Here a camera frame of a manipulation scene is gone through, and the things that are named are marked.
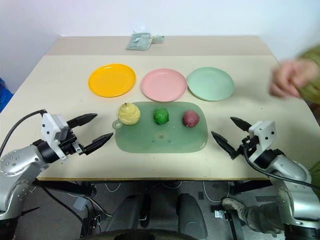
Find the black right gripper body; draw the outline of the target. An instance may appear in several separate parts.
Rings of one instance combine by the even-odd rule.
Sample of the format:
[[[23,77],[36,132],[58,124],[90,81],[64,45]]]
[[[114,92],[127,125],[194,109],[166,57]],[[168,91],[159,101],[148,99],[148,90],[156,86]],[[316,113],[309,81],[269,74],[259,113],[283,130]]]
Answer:
[[[242,144],[237,149],[237,152],[240,155],[244,156],[245,150],[247,152],[247,156],[250,157],[256,150],[257,150],[257,144],[258,144],[258,137],[254,136],[250,138],[248,135],[244,139],[242,139]]]

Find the person's bare hand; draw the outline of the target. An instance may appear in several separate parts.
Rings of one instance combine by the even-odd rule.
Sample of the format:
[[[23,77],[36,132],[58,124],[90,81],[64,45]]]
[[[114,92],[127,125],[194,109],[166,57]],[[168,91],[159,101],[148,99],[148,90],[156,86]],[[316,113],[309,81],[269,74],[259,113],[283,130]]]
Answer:
[[[279,98],[300,98],[299,89],[315,80],[319,73],[320,67],[310,59],[282,62],[272,72],[269,94]]]

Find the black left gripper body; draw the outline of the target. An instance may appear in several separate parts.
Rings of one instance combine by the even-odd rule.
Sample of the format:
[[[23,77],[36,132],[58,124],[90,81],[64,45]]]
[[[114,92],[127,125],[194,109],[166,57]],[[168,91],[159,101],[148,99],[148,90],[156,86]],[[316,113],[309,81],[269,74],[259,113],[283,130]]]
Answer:
[[[66,156],[84,153],[84,147],[79,143],[77,136],[70,128],[67,131],[65,139],[60,141],[58,147]]]

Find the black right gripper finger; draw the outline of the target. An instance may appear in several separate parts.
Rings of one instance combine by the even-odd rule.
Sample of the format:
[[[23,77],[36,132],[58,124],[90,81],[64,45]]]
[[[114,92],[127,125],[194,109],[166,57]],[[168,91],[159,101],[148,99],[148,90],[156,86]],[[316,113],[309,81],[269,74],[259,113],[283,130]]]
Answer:
[[[217,144],[234,160],[238,156],[238,152],[228,143],[228,141],[220,134],[211,131],[211,134]]]
[[[244,132],[249,132],[249,129],[252,126],[247,121],[242,120],[241,118],[238,118],[238,117],[230,117],[230,119],[238,128],[240,128]]]

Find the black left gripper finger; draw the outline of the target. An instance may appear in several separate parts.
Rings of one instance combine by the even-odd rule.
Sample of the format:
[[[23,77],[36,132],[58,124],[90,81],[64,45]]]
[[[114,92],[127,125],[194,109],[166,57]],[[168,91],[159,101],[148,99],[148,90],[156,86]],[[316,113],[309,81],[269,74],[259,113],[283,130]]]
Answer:
[[[101,148],[105,143],[107,143],[111,137],[114,135],[113,132],[101,135],[100,137],[94,139],[91,144],[83,148],[82,154],[89,155],[94,151]]]
[[[97,116],[98,116],[97,113],[87,113],[87,114],[77,116],[67,121],[66,123],[70,129],[73,129],[75,127],[80,127],[82,125],[89,123],[91,120],[93,120]]]

